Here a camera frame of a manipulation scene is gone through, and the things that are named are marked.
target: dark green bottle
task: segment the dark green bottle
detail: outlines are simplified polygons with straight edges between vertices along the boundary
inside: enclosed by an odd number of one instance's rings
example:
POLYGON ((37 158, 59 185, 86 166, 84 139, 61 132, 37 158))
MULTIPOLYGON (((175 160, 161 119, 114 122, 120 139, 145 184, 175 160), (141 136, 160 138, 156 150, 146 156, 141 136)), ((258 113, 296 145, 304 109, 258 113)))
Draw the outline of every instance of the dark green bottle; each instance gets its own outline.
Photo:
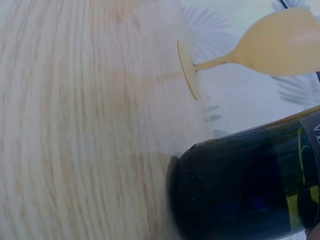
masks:
POLYGON ((320 220, 318 141, 320 106, 192 146, 169 192, 183 237, 269 240, 313 228, 320 220))

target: patterned fabric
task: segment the patterned fabric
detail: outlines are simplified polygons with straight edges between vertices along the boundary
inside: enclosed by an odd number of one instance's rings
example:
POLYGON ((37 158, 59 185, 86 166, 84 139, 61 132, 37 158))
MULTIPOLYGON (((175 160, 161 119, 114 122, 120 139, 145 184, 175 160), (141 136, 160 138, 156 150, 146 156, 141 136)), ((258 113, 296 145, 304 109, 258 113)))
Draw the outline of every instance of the patterned fabric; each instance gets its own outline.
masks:
MULTIPOLYGON (((195 63, 230 52, 257 20, 285 9, 280 0, 180 2, 193 42, 195 63)), ((320 7, 313 7, 316 0, 284 2, 288 8, 305 7, 315 16, 320 13, 320 7)), ((215 137, 272 122, 320 104, 320 83, 315 73, 279 78, 226 64, 201 71, 199 77, 204 97, 216 108, 208 109, 207 118, 214 123, 215 137)))

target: wine glass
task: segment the wine glass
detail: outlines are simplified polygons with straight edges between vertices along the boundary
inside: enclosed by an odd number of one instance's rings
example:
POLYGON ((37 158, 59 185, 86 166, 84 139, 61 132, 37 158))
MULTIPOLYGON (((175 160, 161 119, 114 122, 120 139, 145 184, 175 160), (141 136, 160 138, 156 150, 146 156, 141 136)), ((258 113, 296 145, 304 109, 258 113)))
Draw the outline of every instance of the wine glass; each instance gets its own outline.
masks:
POLYGON ((320 70, 320 26, 304 7, 271 13, 252 25, 230 53, 194 64, 178 41, 182 69, 193 96, 200 98, 196 72, 223 64, 240 64, 257 72, 289 77, 320 70))

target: wooden table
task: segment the wooden table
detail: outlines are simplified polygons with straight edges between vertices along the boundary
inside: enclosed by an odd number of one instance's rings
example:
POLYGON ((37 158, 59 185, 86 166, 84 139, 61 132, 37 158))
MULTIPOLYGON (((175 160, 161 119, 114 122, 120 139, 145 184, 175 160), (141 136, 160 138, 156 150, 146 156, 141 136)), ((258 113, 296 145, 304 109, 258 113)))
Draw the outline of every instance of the wooden table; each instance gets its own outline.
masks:
POLYGON ((175 0, 0 0, 0 239, 179 239, 170 160, 208 138, 175 0))

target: glass base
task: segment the glass base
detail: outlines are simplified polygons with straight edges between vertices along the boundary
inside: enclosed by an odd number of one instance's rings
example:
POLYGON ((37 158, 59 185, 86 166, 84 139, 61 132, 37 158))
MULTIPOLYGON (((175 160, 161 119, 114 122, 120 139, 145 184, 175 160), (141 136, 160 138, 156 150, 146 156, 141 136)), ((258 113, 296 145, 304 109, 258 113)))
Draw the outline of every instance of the glass base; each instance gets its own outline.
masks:
POLYGON ((185 79, 194 98, 199 100, 201 94, 196 68, 187 47, 181 41, 178 41, 178 52, 185 79))

